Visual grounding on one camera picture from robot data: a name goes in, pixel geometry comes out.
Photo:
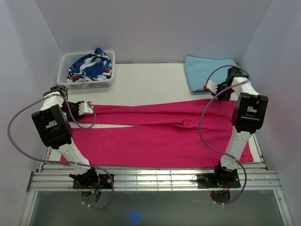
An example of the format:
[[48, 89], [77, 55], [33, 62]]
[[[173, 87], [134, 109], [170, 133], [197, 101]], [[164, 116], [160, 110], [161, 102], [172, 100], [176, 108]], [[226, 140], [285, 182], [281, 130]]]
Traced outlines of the magenta trousers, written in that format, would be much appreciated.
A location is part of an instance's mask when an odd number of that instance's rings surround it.
[[73, 141], [94, 165], [212, 168], [232, 134], [235, 101], [207, 99], [157, 105], [95, 105], [93, 128], [74, 128]]

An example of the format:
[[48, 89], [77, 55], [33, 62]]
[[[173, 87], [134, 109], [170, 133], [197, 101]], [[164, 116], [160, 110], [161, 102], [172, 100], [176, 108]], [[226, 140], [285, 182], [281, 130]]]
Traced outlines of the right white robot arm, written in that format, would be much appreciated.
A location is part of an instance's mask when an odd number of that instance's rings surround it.
[[240, 160], [250, 137], [263, 125], [269, 99], [255, 91], [249, 80], [250, 76], [242, 73], [239, 67], [230, 66], [224, 82], [217, 84], [208, 81], [206, 84], [211, 95], [218, 100], [228, 101], [232, 93], [238, 97], [231, 117], [231, 138], [212, 175], [213, 183], [217, 187], [240, 187], [237, 161]]

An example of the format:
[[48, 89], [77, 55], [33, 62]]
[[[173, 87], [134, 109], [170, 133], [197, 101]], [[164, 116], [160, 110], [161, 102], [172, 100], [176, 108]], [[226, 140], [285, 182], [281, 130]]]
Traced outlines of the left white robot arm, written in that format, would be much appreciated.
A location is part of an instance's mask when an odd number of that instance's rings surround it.
[[84, 187], [97, 187], [100, 177], [76, 147], [70, 126], [72, 121], [78, 122], [87, 115], [95, 114], [91, 103], [67, 101], [67, 89], [59, 86], [52, 87], [43, 97], [45, 100], [42, 107], [32, 114], [32, 120], [43, 144], [57, 150], [69, 162], [74, 170], [74, 174], [70, 174], [72, 179]]

